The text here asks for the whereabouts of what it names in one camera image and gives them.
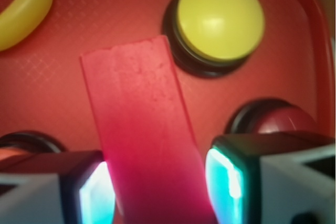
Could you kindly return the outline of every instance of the plastic toy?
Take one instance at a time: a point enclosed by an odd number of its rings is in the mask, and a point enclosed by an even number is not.
[[[0,14],[0,51],[26,38],[46,17],[53,0],[14,0]]]
[[[236,69],[259,45],[264,30],[258,0],[173,0],[164,18],[177,64],[199,76]]]

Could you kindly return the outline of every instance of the red tray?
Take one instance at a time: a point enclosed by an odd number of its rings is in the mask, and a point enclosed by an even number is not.
[[[0,11],[12,0],[0,0]],[[0,52],[0,135],[38,130],[70,150],[100,148],[81,54],[161,34],[170,0],[54,0],[26,40]],[[316,0],[260,0],[265,36],[235,72],[202,79],[177,69],[202,157],[244,103],[279,97],[335,134],[335,84],[326,20]]]

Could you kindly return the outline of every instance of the yellow banana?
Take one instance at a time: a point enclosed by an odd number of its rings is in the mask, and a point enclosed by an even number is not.
[[[53,0],[13,0],[0,14],[0,51],[26,38],[48,14]]]

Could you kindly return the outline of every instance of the red plastic piece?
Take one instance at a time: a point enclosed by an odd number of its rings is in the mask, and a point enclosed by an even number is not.
[[[165,36],[82,57],[126,223],[215,223]]]
[[[263,116],[254,128],[255,133],[283,131],[317,132],[314,119],[298,107],[276,109]]]

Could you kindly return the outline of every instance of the glowing cyan light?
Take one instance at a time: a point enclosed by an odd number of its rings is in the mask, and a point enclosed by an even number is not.
[[[206,182],[219,223],[243,223],[243,173],[217,149],[206,156]]]
[[[79,199],[83,224],[112,223],[116,195],[106,162],[100,163],[79,189]]]

